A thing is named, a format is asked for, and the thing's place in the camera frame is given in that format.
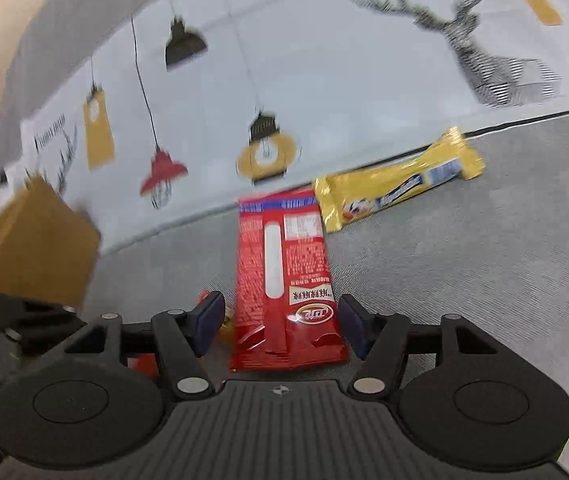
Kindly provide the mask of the long red snack packet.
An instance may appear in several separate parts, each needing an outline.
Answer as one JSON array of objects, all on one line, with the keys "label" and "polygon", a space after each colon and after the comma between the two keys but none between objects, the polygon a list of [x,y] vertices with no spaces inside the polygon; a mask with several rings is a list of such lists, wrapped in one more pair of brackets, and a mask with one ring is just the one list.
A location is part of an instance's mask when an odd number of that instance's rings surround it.
[{"label": "long red snack packet", "polygon": [[314,192],[242,200],[230,370],[284,372],[348,360]]}]

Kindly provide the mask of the red gold candy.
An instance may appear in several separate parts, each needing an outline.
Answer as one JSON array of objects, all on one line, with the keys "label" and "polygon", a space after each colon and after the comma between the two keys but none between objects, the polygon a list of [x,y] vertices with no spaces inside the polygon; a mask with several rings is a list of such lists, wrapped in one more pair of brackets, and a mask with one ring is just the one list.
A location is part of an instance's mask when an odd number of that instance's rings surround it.
[{"label": "red gold candy", "polygon": [[216,333],[216,340],[221,344],[226,344],[227,347],[234,345],[234,306],[232,304],[225,306],[224,322]]}]

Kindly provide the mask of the red square packet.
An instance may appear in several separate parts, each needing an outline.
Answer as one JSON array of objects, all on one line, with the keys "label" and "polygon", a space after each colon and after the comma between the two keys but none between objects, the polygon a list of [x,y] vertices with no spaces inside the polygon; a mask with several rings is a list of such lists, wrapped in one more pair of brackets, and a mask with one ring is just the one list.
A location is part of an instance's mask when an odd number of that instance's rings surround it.
[{"label": "red square packet", "polygon": [[130,370],[152,380],[160,377],[154,353],[143,353],[138,354],[138,356],[132,356],[127,359],[127,366]]}]

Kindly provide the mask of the brown cardboard box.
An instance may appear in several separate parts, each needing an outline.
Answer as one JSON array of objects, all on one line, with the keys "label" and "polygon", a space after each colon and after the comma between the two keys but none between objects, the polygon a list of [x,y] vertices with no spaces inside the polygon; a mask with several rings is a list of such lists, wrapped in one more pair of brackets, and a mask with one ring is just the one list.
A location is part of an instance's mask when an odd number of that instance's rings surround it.
[{"label": "brown cardboard box", "polygon": [[41,177],[0,211],[0,294],[79,307],[101,235]]}]

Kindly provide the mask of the yellow snack bar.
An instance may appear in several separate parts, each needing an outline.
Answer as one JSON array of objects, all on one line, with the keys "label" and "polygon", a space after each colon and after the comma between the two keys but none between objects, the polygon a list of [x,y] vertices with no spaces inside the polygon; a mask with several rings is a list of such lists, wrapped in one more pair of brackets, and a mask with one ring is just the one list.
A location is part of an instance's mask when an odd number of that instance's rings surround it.
[{"label": "yellow snack bar", "polygon": [[472,180],[484,169],[480,153],[452,127],[417,157],[317,178],[314,192],[325,230],[332,233],[450,180]]}]

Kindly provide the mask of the grey patterned sofa cover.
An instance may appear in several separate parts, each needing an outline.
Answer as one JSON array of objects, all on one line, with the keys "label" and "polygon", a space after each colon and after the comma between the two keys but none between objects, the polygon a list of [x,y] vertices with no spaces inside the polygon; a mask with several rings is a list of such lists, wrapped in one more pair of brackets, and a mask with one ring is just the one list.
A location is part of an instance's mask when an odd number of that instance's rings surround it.
[{"label": "grey patterned sofa cover", "polygon": [[[450,21],[457,0],[409,1]],[[456,126],[482,176],[329,235],[333,287],[466,315],[569,392],[569,0],[475,14],[481,48],[551,69],[552,99],[484,104],[441,32],[350,0],[46,0],[7,71],[0,166],[65,171],[102,234],[86,310],[136,321],[234,292],[238,198]]]}]

